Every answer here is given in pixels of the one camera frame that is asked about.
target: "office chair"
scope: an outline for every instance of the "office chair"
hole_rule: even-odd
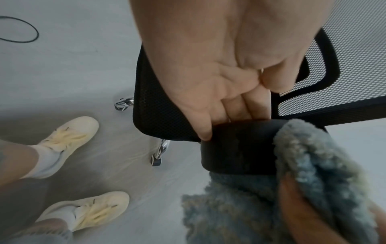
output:
[[[386,1],[338,0],[301,64],[295,86],[272,94],[273,119],[303,119],[317,127],[386,117]],[[141,47],[133,98],[134,125],[162,139],[153,166],[171,140],[197,141],[187,119],[159,84]]]

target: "foot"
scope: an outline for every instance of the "foot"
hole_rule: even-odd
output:
[[[49,137],[38,145],[47,147],[53,152],[59,153],[56,162],[33,175],[33,178],[47,178],[55,174],[67,160],[67,158],[79,147],[87,143],[97,133],[99,123],[91,117],[83,116],[73,119],[57,128]]]
[[[113,191],[98,197],[58,202],[47,208],[36,222],[62,219],[73,232],[100,226],[120,216],[127,209],[129,200],[127,193]]]

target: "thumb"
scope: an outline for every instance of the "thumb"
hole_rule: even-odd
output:
[[[348,244],[303,198],[290,174],[280,182],[279,203],[284,221],[297,244]]]

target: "blue cloth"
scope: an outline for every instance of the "blue cloth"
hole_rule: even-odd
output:
[[[188,244],[294,244],[277,187],[291,172],[304,197],[351,244],[376,244],[362,169],[323,130],[291,120],[274,138],[276,176],[210,173],[205,194],[183,196]]]

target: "floor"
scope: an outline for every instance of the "floor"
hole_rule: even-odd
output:
[[[160,140],[134,127],[130,109],[113,108],[116,99],[133,94],[140,48],[126,0],[3,0],[0,15],[27,20],[41,35],[30,44],[0,41],[0,137],[34,144],[82,115],[101,125],[48,179],[46,206],[107,191],[131,197],[121,218],[76,233],[74,243],[183,243],[181,195],[202,192],[209,177],[195,143],[173,142],[162,165],[151,167]],[[27,25],[0,21],[0,37],[33,35]],[[374,199],[386,207],[386,121],[329,130],[369,172]]]

